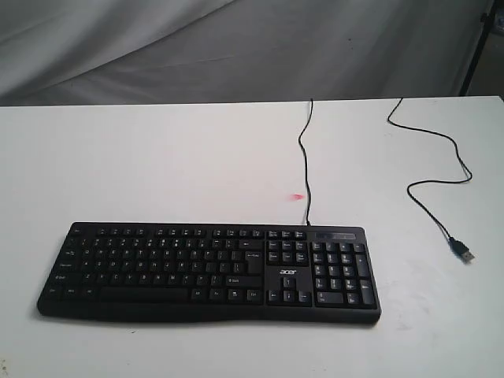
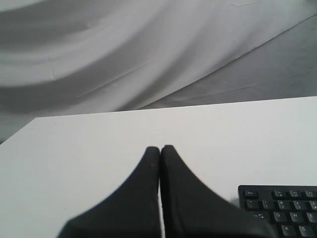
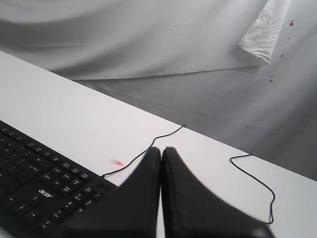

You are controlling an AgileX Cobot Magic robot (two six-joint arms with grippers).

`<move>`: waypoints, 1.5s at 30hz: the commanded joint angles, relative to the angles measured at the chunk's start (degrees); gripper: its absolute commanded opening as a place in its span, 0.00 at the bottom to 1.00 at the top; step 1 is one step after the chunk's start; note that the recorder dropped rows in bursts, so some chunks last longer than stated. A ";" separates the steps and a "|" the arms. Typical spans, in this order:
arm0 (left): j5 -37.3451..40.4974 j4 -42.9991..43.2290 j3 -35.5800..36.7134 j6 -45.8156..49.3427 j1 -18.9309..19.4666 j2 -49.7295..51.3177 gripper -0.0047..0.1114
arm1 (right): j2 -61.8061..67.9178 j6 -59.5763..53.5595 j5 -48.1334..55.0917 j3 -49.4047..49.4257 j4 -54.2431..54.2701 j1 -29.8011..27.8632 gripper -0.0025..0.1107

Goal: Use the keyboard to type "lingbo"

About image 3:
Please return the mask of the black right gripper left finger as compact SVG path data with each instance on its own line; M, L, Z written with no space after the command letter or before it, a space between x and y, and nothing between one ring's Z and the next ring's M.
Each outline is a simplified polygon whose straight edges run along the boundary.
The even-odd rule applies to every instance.
M104 199L67 220L56 237L156 237L160 165L160 150L149 148L124 183Z

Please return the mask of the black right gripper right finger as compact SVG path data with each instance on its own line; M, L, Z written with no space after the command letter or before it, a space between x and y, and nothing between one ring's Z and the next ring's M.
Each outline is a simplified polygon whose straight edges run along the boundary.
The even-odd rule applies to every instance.
M272 238L264 222L205 187L173 147L162 155L161 197L167 238Z

